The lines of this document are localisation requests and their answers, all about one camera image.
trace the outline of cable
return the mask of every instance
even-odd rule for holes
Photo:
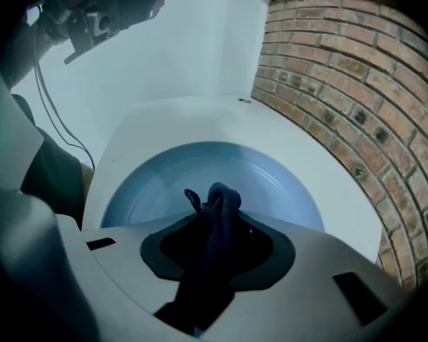
[[[38,10],[39,10],[39,17],[41,15],[41,7],[38,6]],[[58,135],[60,136],[60,138],[67,144],[70,145],[71,147],[76,147],[79,148],[81,150],[83,150],[89,157],[89,160],[92,163],[92,168],[95,170],[95,162],[93,161],[93,158],[90,154],[90,152],[87,150],[86,146],[66,127],[65,123],[62,121],[62,119],[60,118],[60,115],[58,114],[57,108],[54,105],[54,102],[52,101],[51,96],[49,95],[48,89],[46,87],[46,84],[44,82],[44,78],[43,78],[43,73],[41,72],[41,67],[40,67],[40,63],[39,63],[39,59],[38,59],[38,54],[37,54],[37,46],[38,46],[38,36],[39,36],[39,29],[40,29],[40,25],[39,25],[39,20],[36,22],[36,32],[35,32],[35,40],[34,40],[34,71],[35,71],[35,80],[36,80],[36,85],[38,87],[38,92],[40,94],[40,99],[41,102],[43,103],[43,107],[44,110],[46,111],[46,114],[49,116],[49,120],[51,121],[52,125],[54,126],[54,128],[56,129],[56,132],[58,133]],[[64,137],[63,135],[59,132],[58,128],[56,127],[51,115],[49,114],[49,110],[46,107],[46,104],[44,102],[43,99],[43,95],[41,94],[41,88],[40,88],[40,83],[41,83],[41,87],[43,88],[43,92],[46,95],[46,98],[49,102],[49,105],[51,106],[52,110],[54,111],[54,114],[56,115],[56,117],[58,118],[60,124],[62,125],[62,127],[64,128],[64,130],[67,132],[67,134],[72,137],[77,143],[79,143],[78,145],[74,145],[73,143],[69,143]]]

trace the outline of wire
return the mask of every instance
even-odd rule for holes
[[[39,16],[41,15],[41,7],[38,6],[38,10],[39,10]],[[60,118],[60,115],[58,114],[57,108],[54,105],[54,102],[52,101],[51,96],[49,95],[48,92],[48,88],[46,87],[46,84],[44,82],[44,78],[43,78],[43,73],[41,72],[41,67],[40,67],[40,63],[39,63],[39,59],[38,59],[38,54],[37,54],[37,46],[38,46],[38,37],[39,37],[39,19],[36,22],[36,33],[35,33],[35,40],[34,40],[34,71],[35,71],[35,81],[36,81],[36,85],[38,87],[38,92],[40,95],[40,99],[41,102],[43,103],[43,107],[44,110],[46,111],[46,114],[49,116],[49,120],[51,121],[52,125],[54,126],[54,128],[56,129],[56,132],[58,133],[58,135],[60,136],[60,138],[67,144],[70,145],[71,147],[76,147],[79,148],[81,150],[83,150],[89,157],[89,160],[92,163],[92,168],[95,170],[95,162],[93,161],[93,158],[90,154],[90,152],[87,150],[86,146],[67,128],[67,126],[65,125],[65,123],[62,121],[62,119]],[[44,102],[43,99],[43,95],[41,94],[41,88],[43,88],[43,92],[46,95],[46,98],[49,102],[49,105],[51,106],[52,110],[54,111],[54,114],[56,115],[56,117],[58,118],[58,121],[60,122],[60,124],[62,125],[62,127],[64,128],[64,130],[67,132],[67,134],[72,137],[79,145],[74,145],[73,143],[69,143],[64,137],[63,135],[59,132],[58,128],[56,127],[51,115],[49,114],[49,110],[46,107],[46,104]]]

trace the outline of black rectangular slot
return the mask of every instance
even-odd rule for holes
[[[115,244],[116,241],[114,241],[114,239],[112,238],[102,238],[102,239],[97,239],[95,241],[90,241],[87,242],[87,247],[93,251],[94,249],[99,249],[99,248],[103,248],[106,246],[111,246],[112,244]]]
[[[344,294],[362,326],[379,318],[387,308],[367,288],[353,272],[346,272],[333,277]]]

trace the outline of blue circular plate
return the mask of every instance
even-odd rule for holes
[[[290,171],[241,145],[199,142],[171,148],[143,163],[117,189],[102,227],[119,227],[193,210],[184,189],[208,198],[214,182],[237,190],[240,210],[324,231],[314,200]]]

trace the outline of dark green pants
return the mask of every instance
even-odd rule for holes
[[[26,117],[35,125],[29,104],[13,95]],[[39,197],[57,214],[68,215],[81,228],[84,212],[83,174],[79,160],[60,148],[41,128],[43,145],[31,163],[21,190]]]

